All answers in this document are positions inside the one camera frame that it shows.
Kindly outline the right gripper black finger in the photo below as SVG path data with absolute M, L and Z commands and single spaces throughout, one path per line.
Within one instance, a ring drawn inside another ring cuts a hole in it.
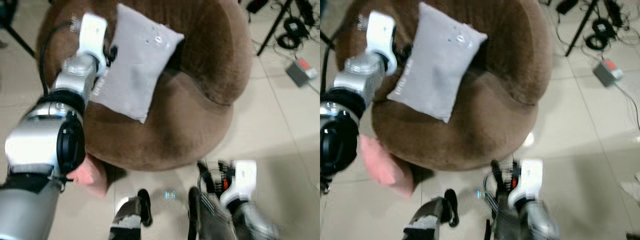
M 496 194 L 500 194 L 506 191 L 505 182 L 502 175 L 502 169 L 497 161 L 491 162 L 491 171 L 496 181 Z
M 208 192 L 208 194 L 214 194 L 215 183 L 208 167 L 206 167 L 206 165 L 203 162 L 199 161 L 198 171 L 199 171 L 199 178 L 201 178 L 201 180 L 205 183 L 206 192 Z

